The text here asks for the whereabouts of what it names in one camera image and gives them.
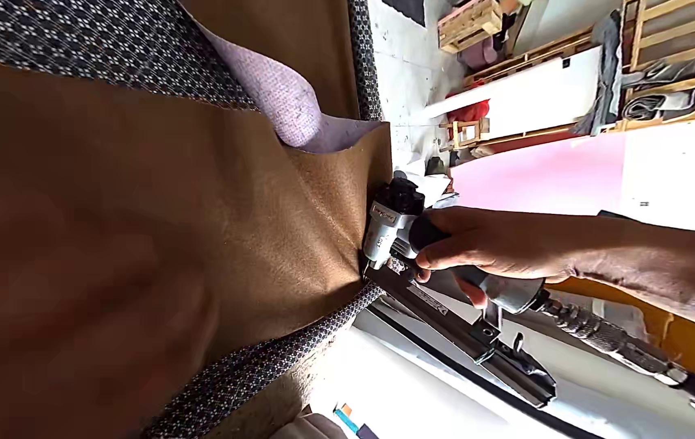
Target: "wooden stool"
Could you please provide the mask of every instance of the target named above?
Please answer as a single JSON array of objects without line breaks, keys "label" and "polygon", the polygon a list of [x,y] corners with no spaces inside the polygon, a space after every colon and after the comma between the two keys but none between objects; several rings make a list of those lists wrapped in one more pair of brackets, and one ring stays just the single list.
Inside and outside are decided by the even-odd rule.
[{"label": "wooden stool", "polygon": [[[475,127],[475,135],[473,137],[470,137],[468,139],[461,139],[461,135],[465,134],[466,135],[466,130],[465,128],[467,126],[474,126]],[[485,140],[486,136],[489,133],[490,129],[490,120],[488,117],[484,117],[480,120],[476,120],[473,122],[459,122],[457,120],[454,120],[453,122],[450,122],[448,124],[440,124],[440,128],[450,128],[453,130],[453,143],[450,145],[446,145],[444,148],[440,149],[440,152],[445,152],[445,151],[450,151],[450,150],[458,150],[458,149],[464,149],[464,148],[469,148],[470,146],[475,146],[476,143],[478,143],[481,140]]]}]

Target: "purple padding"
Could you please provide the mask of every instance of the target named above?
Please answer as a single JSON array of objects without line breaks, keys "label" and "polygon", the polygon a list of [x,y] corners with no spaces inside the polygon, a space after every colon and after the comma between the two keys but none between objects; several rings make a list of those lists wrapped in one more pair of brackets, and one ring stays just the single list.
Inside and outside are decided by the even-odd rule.
[{"label": "purple padding", "polygon": [[312,85],[295,70],[198,26],[285,144],[313,153],[338,152],[381,124],[323,114]]},{"label": "purple padding", "polygon": [[458,204],[515,212],[616,212],[625,134],[579,137],[476,159],[450,170]]}]

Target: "forearm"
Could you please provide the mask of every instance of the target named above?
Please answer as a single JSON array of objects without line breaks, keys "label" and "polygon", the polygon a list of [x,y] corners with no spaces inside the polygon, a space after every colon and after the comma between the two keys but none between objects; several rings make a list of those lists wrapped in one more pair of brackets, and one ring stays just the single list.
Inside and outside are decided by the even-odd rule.
[{"label": "forearm", "polygon": [[579,277],[614,285],[695,321],[695,232],[610,219],[573,257]]}]

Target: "concrete floor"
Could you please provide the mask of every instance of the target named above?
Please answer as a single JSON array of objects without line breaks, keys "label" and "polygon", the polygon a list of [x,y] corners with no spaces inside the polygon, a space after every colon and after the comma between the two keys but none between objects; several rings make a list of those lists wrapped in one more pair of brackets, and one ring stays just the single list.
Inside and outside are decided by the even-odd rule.
[{"label": "concrete floor", "polygon": [[[368,4],[382,112],[391,123],[393,164],[407,164],[414,154],[439,154],[447,139],[447,130],[438,127],[445,116],[428,119],[419,113],[444,99],[464,78],[456,55],[438,47],[437,20],[452,6],[449,0],[424,0],[424,28],[382,0]],[[441,157],[447,163],[447,154]]]}]

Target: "red fabric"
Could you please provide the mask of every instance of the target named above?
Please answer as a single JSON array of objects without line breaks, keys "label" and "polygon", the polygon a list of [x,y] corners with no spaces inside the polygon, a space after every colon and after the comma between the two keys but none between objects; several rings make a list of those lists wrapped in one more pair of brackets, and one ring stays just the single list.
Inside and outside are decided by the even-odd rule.
[{"label": "red fabric", "polygon": [[[471,90],[472,88],[479,87],[483,84],[483,81],[478,80],[469,87],[467,87],[467,90]],[[445,97],[449,98],[450,96],[457,95],[458,93],[460,92],[451,91]],[[490,99],[486,99],[485,101],[480,101],[476,104],[467,105],[465,107],[448,112],[448,122],[453,122],[454,120],[457,120],[459,122],[475,122],[476,120],[480,120],[481,118],[486,117],[489,114],[490,109],[489,101]]]}]

